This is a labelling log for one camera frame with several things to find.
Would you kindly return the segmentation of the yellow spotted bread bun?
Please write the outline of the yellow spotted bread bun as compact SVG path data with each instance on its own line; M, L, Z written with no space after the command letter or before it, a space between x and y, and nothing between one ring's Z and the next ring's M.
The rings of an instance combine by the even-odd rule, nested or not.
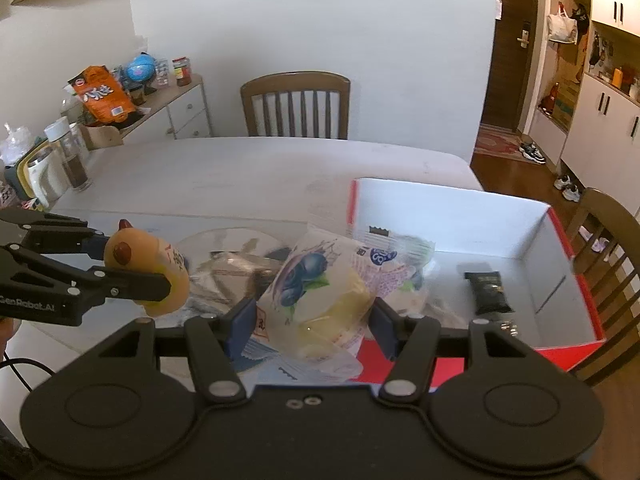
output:
M189 298L189 273L180 252L166 240L134 228L126 219L119 220L118 230L108 239L103 261L107 269L163 274L168 279L170 291L166 298L138 301L152 318L179 310Z

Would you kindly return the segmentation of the blueberry pastry clear packet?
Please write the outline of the blueberry pastry clear packet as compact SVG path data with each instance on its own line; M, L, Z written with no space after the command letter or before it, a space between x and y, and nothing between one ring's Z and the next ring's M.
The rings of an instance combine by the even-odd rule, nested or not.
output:
M286 376L347 382L373 301L420 312L435 244L420 237L364 234L358 240L308 226L257 301L254 337L279 357Z

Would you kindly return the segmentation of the silver foil snack packet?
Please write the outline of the silver foil snack packet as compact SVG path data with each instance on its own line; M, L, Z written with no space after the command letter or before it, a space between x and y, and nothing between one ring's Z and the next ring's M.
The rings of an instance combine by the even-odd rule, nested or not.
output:
M243 299L259 299L276 278L282 261L247 252L211 252L200 262L186 259L190 296L188 318L222 315Z

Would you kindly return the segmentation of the black snack packet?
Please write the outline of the black snack packet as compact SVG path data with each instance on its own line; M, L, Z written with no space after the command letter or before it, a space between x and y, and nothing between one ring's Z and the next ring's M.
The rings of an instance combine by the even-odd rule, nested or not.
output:
M499 272L465 272L464 278L471 285L477 315L505 314L513 311L506 300Z

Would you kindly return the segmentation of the clear bottle white cap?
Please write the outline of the clear bottle white cap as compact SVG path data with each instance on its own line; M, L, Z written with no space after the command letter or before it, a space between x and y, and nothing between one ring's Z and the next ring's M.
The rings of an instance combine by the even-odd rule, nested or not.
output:
M87 170L81 160L80 149L76 144L70 123L66 117L60 117L44 128L50 145L60 156L63 169L70 186L75 191L82 191L91 184Z

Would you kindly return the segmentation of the orange snack bag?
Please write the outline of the orange snack bag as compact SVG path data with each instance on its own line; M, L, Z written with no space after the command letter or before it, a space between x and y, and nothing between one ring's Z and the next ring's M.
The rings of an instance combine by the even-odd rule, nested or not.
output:
M141 118L128 94L104 65L85 68L70 78L68 84L103 125L126 127Z

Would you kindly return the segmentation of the red cardboard shoe box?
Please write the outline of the red cardboard shoe box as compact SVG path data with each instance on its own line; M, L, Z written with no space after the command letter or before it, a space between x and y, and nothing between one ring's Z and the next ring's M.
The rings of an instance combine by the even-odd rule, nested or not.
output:
M605 342L574 250L551 206L466 188L360 178L347 225L354 237L380 228L435 245L428 289L465 321L475 316L468 272L496 271L518 338L563 370Z

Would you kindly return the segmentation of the white drawer sideboard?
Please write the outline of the white drawer sideboard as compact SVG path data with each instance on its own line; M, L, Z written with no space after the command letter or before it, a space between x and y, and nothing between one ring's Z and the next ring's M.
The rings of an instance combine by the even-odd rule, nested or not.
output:
M195 74L187 86L176 84L146 98L143 117L118 130L112 126L80 126L90 151L122 144L203 139L212 136L203 78Z

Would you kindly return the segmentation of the blue globe toy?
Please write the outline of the blue globe toy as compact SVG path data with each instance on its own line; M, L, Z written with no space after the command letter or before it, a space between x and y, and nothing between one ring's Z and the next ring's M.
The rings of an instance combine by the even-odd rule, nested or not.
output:
M155 77L155 58L145 52L140 53L127 64L125 74L137 84L146 84Z

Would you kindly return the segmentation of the white sneakers pair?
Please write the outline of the white sneakers pair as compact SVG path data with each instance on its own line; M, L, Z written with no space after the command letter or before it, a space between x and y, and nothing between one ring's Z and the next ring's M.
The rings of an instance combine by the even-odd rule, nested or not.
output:
M561 192L564 200L568 202L578 203L582 197L582 192L580 192L578 185L572 181L568 174L558 177L554 181L553 186Z

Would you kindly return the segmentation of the wooden chair behind box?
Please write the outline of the wooden chair behind box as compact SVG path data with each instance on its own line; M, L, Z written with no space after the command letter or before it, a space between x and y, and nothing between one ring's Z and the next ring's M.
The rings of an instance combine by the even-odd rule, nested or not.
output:
M603 332L603 344L573 368L594 387L639 355L639 221L615 198L587 188L567 236Z

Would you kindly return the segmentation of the dark sneakers pair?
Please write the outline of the dark sneakers pair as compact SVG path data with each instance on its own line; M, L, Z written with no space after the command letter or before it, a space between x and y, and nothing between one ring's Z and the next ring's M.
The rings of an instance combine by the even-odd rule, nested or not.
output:
M530 162L534 162L538 165L544 165L547 162L547 159L541 153L540 149L537 148L535 144L533 144L533 142L522 142L518 149L520 150L522 156Z

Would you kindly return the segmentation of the wooden chair at left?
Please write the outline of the wooden chair at left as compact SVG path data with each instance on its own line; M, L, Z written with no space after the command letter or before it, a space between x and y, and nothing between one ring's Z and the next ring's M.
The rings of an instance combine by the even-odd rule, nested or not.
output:
M350 80L320 70L261 76L240 90L250 136L346 140Z

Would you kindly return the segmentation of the white cabinet with shelves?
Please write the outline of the white cabinet with shelves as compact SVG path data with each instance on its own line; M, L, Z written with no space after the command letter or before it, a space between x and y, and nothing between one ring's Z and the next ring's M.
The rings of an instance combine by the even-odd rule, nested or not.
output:
M561 1L577 44L547 39ZM539 0L524 132L557 174L639 212L639 0Z

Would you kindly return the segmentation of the white handbag hanging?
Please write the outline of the white handbag hanging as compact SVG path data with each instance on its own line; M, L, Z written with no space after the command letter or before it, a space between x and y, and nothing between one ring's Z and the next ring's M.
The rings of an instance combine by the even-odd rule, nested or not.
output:
M556 13L546 17L547 39L556 44L577 44L578 25L574 18L566 13L564 4L559 1Z

